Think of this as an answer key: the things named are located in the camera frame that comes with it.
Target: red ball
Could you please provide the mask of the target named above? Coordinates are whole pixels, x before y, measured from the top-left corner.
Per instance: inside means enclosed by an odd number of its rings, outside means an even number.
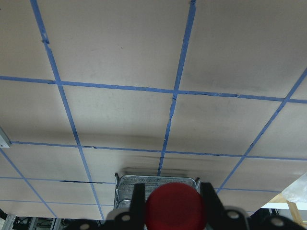
[[[146,202],[148,230],[203,230],[206,222],[201,195],[186,184],[160,186]]]

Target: dark mark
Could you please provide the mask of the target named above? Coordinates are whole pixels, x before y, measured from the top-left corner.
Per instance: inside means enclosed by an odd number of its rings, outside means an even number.
[[[105,182],[87,182],[87,181],[61,181],[68,183],[85,183],[85,184],[106,184]]]

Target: metal mesh tray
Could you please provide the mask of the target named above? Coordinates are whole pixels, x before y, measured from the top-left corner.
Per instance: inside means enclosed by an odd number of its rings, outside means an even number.
[[[118,184],[118,201],[131,199],[135,184],[145,183],[145,198],[147,199],[157,187],[174,182],[187,184],[192,188],[197,189],[196,182],[192,178],[124,175]]]

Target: wooden beam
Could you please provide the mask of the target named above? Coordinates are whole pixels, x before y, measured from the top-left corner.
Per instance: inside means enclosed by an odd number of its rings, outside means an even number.
[[[299,224],[300,226],[302,227],[306,227],[306,224],[303,222],[302,220],[302,217],[301,217],[301,214],[299,213],[298,209],[297,209],[297,206],[296,206],[296,203],[293,203],[293,202],[290,202],[290,201],[287,201],[287,204],[289,206],[289,209],[290,209],[290,212],[291,212],[291,215],[292,215],[292,218],[293,218],[293,221],[297,224]]]
[[[281,193],[279,193],[272,200],[270,200],[269,203],[284,203],[284,204],[286,204],[287,200],[283,197],[283,195]]]

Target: blue tape grid line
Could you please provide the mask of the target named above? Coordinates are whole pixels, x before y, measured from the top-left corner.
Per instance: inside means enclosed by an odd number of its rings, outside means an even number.
[[[41,201],[31,201],[31,200],[3,200],[0,199],[0,201],[6,201],[6,202],[25,202],[25,203],[42,203]],[[64,202],[46,202],[47,204],[59,204],[59,205],[92,205],[97,206],[97,204],[82,204],[82,203],[64,203]],[[100,205],[100,206],[108,206],[113,207],[114,205]]]
[[[279,112],[284,108],[284,106],[287,104],[287,102],[289,102],[290,98],[292,97],[292,95],[294,94],[294,92],[297,90],[297,88],[299,87],[299,85],[303,82],[303,80],[305,79],[307,75],[307,69],[305,69],[305,71],[302,73],[302,75],[299,77],[299,79],[296,81],[296,83],[294,84],[294,86],[291,88],[291,90],[289,91],[289,93],[287,94],[287,96],[285,97],[285,99],[281,102],[281,104],[279,105],[279,107],[276,109],[276,111],[274,112],[274,114],[272,115],[272,117],[269,119],[269,121],[265,124],[265,126],[262,128],[262,130],[260,131],[260,133],[258,133],[258,135],[256,136],[255,140],[253,141],[253,143],[249,146],[249,148],[246,150],[246,152],[244,153],[244,155],[242,156],[242,158],[239,160],[239,162],[235,165],[235,167],[233,168],[233,170],[229,173],[229,175],[226,177],[226,179],[223,181],[223,183],[221,184],[220,188],[217,190],[217,194],[221,191],[221,189],[225,186],[225,184],[228,182],[228,180],[230,179],[230,177],[235,173],[235,171],[238,169],[238,167],[241,165],[241,163],[243,162],[243,160],[248,156],[248,154],[250,153],[250,151],[253,149],[253,147],[255,146],[255,144],[259,141],[259,139],[261,138],[261,136],[264,134],[264,132],[268,129],[268,127],[270,126],[270,124],[273,122],[273,120],[277,117],[277,115],[279,114]]]
[[[45,46],[45,50],[46,50],[46,53],[48,55],[48,59],[49,59],[49,62],[50,62],[51,68],[52,68],[52,72],[53,72],[53,75],[54,75],[54,78],[55,78],[55,83],[58,86],[59,93],[61,95],[64,107],[65,107],[65,111],[66,111],[69,123],[71,125],[73,135],[74,135],[76,143],[78,145],[78,150],[79,150],[79,153],[80,153],[80,156],[81,156],[81,159],[82,159],[88,180],[91,182],[92,177],[91,177],[91,174],[90,174],[90,171],[89,171],[89,168],[88,168],[88,165],[87,165],[84,153],[83,153],[83,149],[82,149],[81,144],[80,144],[79,136],[78,136],[78,133],[77,133],[77,130],[76,130],[76,127],[75,127],[75,124],[74,124],[74,121],[73,121],[73,118],[72,118],[72,115],[71,115],[71,110],[70,110],[69,105],[68,105],[68,101],[67,101],[67,98],[66,98],[66,95],[65,95],[65,91],[64,91],[63,86],[61,84],[61,78],[60,78],[60,75],[59,75],[57,64],[56,64],[54,56],[52,54],[52,50],[49,47],[49,39],[48,39],[47,32],[46,32],[46,29],[45,29],[45,26],[44,26],[44,23],[43,23],[42,16],[40,14],[40,10],[39,10],[37,1],[36,0],[30,0],[30,2],[31,2],[31,5],[32,5],[33,13],[35,15],[39,31],[40,31],[41,36],[42,36],[42,42]],[[94,187],[93,184],[90,184],[90,186],[91,186],[91,189],[93,191],[96,203],[98,205],[98,209],[99,209],[101,218],[105,219],[104,215],[102,213],[100,204],[99,204],[99,199],[98,199],[97,193],[95,191],[95,187]]]
[[[11,164],[11,166],[16,170],[16,172],[20,175],[20,177],[27,183],[27,185],[31,188],[31,190],[37,195],[37,197],[42,201],[42,203],[49,209],[49,211],[57,218],[57,215],[51,210],[49,205],[43,200],[43,198],[38,194],[38,192],[33,188],[33,186],[28,182],[28,180],[24,177],[24,175],[20,172],[20,170],[16,167],[16,165],[11,161],[11,159],[6,155],[6,153],[0,149],[3,157]]]
[[[158,176],[160,176],[161,169],[162,169],[162,166],[163,166],[163,160],[164,160],[164,155],[165,155],[165,151],[166,151],[166,147],[167,147],[169,133],[170,133],[170,130],[171,130],[172,118],[173,118],[173,115],[174,115],[174,112],[175,112],[181,76],[182,76],[182,72],[183,72],[184,63],[185,63],[185,60],[186,60],[186,55],[187,55],[187,50],[188,50],[188,45],[189,45],[189,39],[190,39],[192,27],[193,27],[193,22],[194,22],[194,17],[195,17],[195,12],[196,12],[195,1],[196,0],[192,0],[190,2],[187,25],[186,25],[186,30],[185,30],[184,37],[183,37],[182,48],[181,48],[179,64],[178,64],[178,69],[177,69],[177,74],[176,74],[176,80],[175,80],[175,85],[174,85],[173,99],[172,99],[172,104],[171,104],[170,111],[169,111],[169,121],[168,121],[167,126],[166,126],[164,142],[163,142],[163,147],[162,147],[162,151],[161,151],[161,158],[160,158],[159,168],[158,168],[158,172],[157,172]]]
[[[107,85],[107,84],[73,82],[73,81],[61,81],[57,83],[55,80],[20,78],[20,77],[9,77],[9,76],[0,76],[0,80],[30,82],[30,83],[44,83],[44,84],[59,85],[59,86],[67,85],[67,86],[92,87],[92,88],[128,90],[128,91],[144,91],[144,92],[171,93],[171,94],[174,93],[174,90],[158,89],[158,88],[150,88],[150,87]],[[236,94],[236,93],[224,93],[224,92],[203,92],[203,91],[179,90],[178,94],[205,95],[205,96],[211,96],[211,97],[230,97],[230,98],[242,98],[242,99],[276,101],[276,102],[282,102],[284,100],[284,98],[282,97],[267,97],[267,96],[256,96],[256,95],[249,95],[249,94]],[[307,100],[302,100],[302,99],[290,99],[288,102],[307,104]]]
[[[11,144],[20,145],[42,145],[42,146],[54,146],[54,147],[67,147],[67,148],[78,148],[77,145],[63,145],[63,144],[49,144],[39,142],[24,142],[24,141],[11,141]],[[137,152],[157,152],[161,153],[160,150],[153,149],[130,149],[130,148],[116,148],[116,147],[102,147],[102,146],[81,146],[86,149],[103,149],[103,150],[121,150],[121,151],[137,151]],[[239,157],[242,155],[235,154],[221,154],[221,153],[206,153],[206,152],[182,152],[182,151],[168,151],[165,153],[171,154],[183,154],[183,155],[202,155],[202,156],[216,156],[216,157]],[[290,158],[290,157],[270,157],[270,156],[245,156],[245,158],[256,158],[256,159],[272,159],[272,160],[288,160],[288,161],[307,161],[307,158]]]

